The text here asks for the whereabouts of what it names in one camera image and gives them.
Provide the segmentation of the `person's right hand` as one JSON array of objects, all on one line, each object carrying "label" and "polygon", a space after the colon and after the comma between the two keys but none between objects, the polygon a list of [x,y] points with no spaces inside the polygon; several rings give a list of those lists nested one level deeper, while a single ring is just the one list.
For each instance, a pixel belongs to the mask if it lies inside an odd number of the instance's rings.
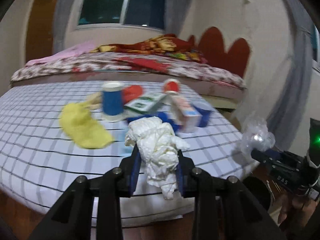
[{"label": "person's right hand", "polygon": [[283,194],[277,223],[281,225],[287,222],[290,225],[289,228],[304,228],[318,204],[319,200],[314,201],[307,196]]}]

